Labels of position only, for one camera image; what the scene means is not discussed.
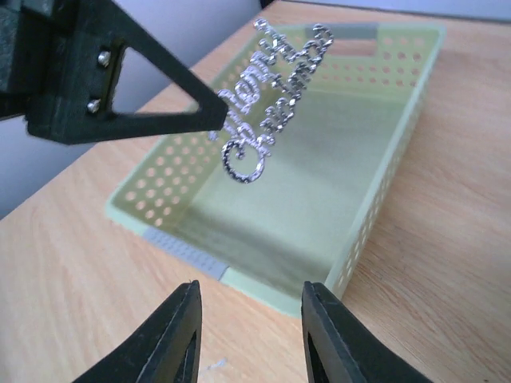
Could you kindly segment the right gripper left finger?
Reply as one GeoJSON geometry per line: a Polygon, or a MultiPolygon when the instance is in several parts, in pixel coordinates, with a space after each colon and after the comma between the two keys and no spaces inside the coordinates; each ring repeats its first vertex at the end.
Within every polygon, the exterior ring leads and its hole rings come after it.
{"type": "Polygon", "coordinates": [[[202,302],[198,281],[180,284],[116,349],[76,382],[196,382],[202,302]]]}

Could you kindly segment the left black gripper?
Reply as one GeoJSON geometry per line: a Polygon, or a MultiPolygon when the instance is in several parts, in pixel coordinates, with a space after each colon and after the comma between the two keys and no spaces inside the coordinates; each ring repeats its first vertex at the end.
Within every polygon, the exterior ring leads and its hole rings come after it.
{"type": "Polygon", "coordinates": [[[227,105],[178,58],[204,23],[166,1],[2,1],[1,119],[61,144],[217,131],[227,105]]]}

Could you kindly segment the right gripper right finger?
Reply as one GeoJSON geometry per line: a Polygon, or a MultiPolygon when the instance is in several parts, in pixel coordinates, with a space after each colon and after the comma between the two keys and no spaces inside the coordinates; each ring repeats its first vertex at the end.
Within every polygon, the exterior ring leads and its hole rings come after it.
{"type": "Polygon", "coordinates": [[[309,382],[429,382],[379,341],[321,282],[302,292],[303,345],[309,382]]]}

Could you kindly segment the green plastic basket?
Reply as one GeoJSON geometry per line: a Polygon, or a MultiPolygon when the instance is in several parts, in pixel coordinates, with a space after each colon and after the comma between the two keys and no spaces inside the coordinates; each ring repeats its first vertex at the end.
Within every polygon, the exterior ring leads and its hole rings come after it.
{"type": "MultiPolygon", "coordinates": [[[[273,26],[296,49],[313,24],[273,26]]],[[[166,136],[112,194],[107,216],[202,273],[299,316],[303,284],[347,287],[407,148],[444,38],[424,23],[326,24],[334,43],[262,176],[229,177],[223,132],[166,136]]],[[[262,34],[212,82],[234,89],[262,34]]]]}

